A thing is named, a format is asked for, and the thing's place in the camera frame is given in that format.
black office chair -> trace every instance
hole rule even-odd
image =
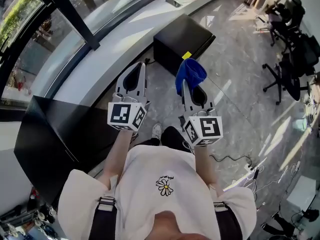
[[[279,64],[275,65],[276,72],[268,65],[263,64],[263,69],[269,69],[274,76],[275,81],[263,88],[266,92],[270,87],[278,86],[279,101],[275,104],[281,103],[282,86],[284,91],[288,93],[298,101],[300,99],[300,91],[307,90],[310,95],[311,89],[307,82],[306,86],[300,87],[299,78],[304,74],[307,76],[314,75],[314,65],[319,62],[320,46],[314,36],[308,37],[307,35],[301,35],[296,47],[289,53],[285,53]]]
[[[270,35],[272,39],[271,46],[274,46],[275,39],[281,39],[285,43],[284,54],[288,48],[295,46],[295,41],[302,34],[300,25],[304,15],[305,9],[302,7],[301,0],[287,0],[283,5],[281,0],[274,2],[274,7],[268,9],[266,13],[280,14],[282,21],[270,22]]]

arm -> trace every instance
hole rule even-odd
[[[123,172],[133,131],[121,130],[105,159],[103,174],[98,178],[110,190],[110,178]]]
[[[195,146],[195,171],[210,188],[215,189],[217,196],[221,196],[224,191],[218,184],[218,176],[215,172],[215,162],[210,158],[207,146]]]

phone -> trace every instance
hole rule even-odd
[[[175,0],[165,0],[165,1],[176,8],[181,6],[181,4],[176,2]]]

white sneaker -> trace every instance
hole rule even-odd
[[[162,126],[160,123],[156,123],[152,128],[152,138],[161,139]]]

black box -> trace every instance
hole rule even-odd
[[[33,96],[14,154],[41,197],[57,208],[69,173],[88,173],[106,159],[118,132],[108,125],[107,110]]]
[[[184,59],[197,59],[215,38],[210,31],[182,14],[153,37],[153,57],[176,76]]]

